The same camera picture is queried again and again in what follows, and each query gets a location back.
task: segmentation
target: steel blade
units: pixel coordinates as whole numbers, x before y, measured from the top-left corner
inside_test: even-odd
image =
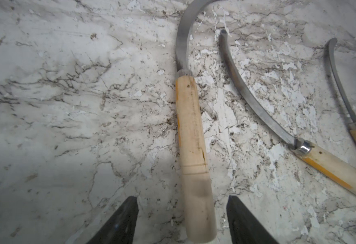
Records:
[[[186,8],[179,22],[176,39],[176,65],[177,71],[189,70],[187,46],[189,43],[190,29],[197,18],[197,15],[210,3],[218,0],[194,0]]]
[[[289,134],[281,125],[279,125],[273,118],[266,112],[266,110],[259,104],[255,99],[253,94],[251,94],[249,88],[244,83],[239,75],[238,69],[236,68],[232,56],[229,52],[228,42],[227,42],[227,32],[222,30],[219,38],[219,47],[221,58],[224,61],[229,77],[233,81],[234,85],[246,100],[247,104],[252,110],[261,118],[261,120],[274,132],[276,133],[284,142],[295,149],[296,139],[294,136]]]
[[[328,42],[328,54],[330,57],[331,70],[332,70],[332,73],[334,74],[336,85],[338,86],[339,92],[341,93],[341,96],[342,96],[343,102],[346,105],[347,111],[348,111],[351,119],[353,120],[353,122],[356,122],[356,114],[354,113],[353,109],[351,108],[351,105],[346,97],[345,90],[343,90],[343,86],[342,86],[341,80],[339,79],[338,72],[337,72],[336,66],[335,66],[334,48],[335,48],[337,41],[338,40],[336,38],[332,38]]]

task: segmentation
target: marble surface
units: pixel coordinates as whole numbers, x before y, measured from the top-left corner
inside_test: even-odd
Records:
[[[190,243],[175,115],[186,0],[0,0],[0,243],[85,243],[131,195],[134,243]],[[356,167],[326,43],[356,111],[356,1],[229,0],[190,37],[218,223],[237,194],[279,243],[356,244],[356,197],[297,159],[220,61],[290,133]]]

